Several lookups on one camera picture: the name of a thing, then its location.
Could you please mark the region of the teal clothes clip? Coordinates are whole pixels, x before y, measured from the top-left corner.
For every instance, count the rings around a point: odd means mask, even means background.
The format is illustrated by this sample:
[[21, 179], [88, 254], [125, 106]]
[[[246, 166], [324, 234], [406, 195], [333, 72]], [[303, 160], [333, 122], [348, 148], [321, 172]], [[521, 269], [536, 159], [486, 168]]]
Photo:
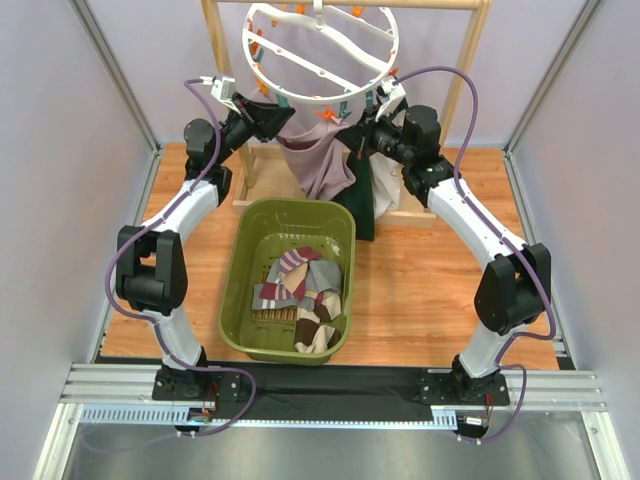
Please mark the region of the teal clothes clip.
[[351, 115], [352, 111], [349, 108], [349, 102], [347, 100], [342, 101], [339, 105], [338, 115], [341, 120], [347, 119]]

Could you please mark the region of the dark green sock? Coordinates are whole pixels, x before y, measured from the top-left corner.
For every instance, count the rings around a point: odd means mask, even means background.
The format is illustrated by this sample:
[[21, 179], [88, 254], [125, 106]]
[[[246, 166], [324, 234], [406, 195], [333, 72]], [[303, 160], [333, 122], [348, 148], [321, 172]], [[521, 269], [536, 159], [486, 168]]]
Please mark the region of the dark green sock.
[[374, 195], [369, 159], [358, 159], [355, 153], [350, 153], [346, 166], [354, 174], [355, 182], [343, 189], [332, 201], [345, 207], [353, 216], [356, 239], [373, 242], [375, 239]]

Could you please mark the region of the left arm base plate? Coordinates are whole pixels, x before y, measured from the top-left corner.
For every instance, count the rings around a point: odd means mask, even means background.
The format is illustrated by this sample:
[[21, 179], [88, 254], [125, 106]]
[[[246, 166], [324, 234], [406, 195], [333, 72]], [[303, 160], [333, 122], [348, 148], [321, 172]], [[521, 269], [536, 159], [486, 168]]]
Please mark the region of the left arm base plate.
[[156, 401], [221, 401], [247, 400], [252, 387], [250, 380], [240, 373], [205, 373], [161, 367], [152, 390]]

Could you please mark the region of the white round clip hanger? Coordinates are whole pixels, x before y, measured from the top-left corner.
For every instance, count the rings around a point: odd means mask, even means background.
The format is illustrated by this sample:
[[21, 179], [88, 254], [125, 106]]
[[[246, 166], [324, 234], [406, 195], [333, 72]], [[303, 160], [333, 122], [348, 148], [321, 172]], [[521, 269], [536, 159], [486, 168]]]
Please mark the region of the white round clip hanger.
[[253, 3], [241, 38], [263, 94], [317, 105], [375, 90], [392, 76], [400, 46], [389, 8], [322, 1], [293, 8]]

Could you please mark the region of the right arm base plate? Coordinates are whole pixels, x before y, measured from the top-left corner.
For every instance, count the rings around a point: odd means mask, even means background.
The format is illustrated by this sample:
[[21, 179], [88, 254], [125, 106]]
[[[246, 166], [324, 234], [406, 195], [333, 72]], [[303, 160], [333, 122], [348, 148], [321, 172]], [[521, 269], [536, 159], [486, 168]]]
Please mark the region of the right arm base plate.
[[433, 406], [507, 406], [510, 396], [504, 375], [494, 372], [486, 377], [471, 378], [464, 370], [422, 370], [417, 377], [420, 400]]

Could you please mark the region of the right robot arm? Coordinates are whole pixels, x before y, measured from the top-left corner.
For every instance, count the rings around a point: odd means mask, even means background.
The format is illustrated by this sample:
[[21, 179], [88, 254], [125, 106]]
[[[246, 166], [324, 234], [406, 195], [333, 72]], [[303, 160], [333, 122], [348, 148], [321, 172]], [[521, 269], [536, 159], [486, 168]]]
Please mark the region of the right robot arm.
[[401, 165], [407, 191], [442, 218], [483, 270], [474, 297], [479, 319], [468, 346], [454, 359], [452, 381], [461, 391], [490, 382], [515, 339], [550, 307], [551, 254], [529, 245], [484, 207], [440, 152], [436, 111], [412, 106], [396, 125], [365, 113], [337, 139], [353, 154], [381, 154]]

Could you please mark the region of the pink sock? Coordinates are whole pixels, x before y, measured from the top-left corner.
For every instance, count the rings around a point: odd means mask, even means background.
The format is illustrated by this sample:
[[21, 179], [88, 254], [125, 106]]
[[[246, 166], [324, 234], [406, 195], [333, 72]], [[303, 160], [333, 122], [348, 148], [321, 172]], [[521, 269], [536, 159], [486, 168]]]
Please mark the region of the pink sock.
[[295, 113], [275, 137], [300, 190], [308, 199], [332, 200], [353, 185], [356, 176], [343, 158], [335, 135], [349, 126], [342, 119], [319, 120], [306, 127]]

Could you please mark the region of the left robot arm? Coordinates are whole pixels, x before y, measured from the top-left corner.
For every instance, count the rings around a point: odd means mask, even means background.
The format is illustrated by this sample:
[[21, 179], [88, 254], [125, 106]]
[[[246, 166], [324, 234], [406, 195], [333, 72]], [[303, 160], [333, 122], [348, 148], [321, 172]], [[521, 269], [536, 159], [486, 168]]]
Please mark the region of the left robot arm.
[[295, 110], [284, 101], [256, 102], [234, 93], [223, 122], [195, 119], [184, 128], [185, 179], [174, 198], [140, 226], [124, 226], [107, 271], [115, 284], [112, 304], [125, 301], [123, 315], [144, 320], [161, 347], [155, 385], [162, 396], [198, 398], [210, 375], [206, 353], [184, 309], [188, 275], [183, 245], [226, 198], [232, 172], [224, 162], [250, 139], [274, 139]]

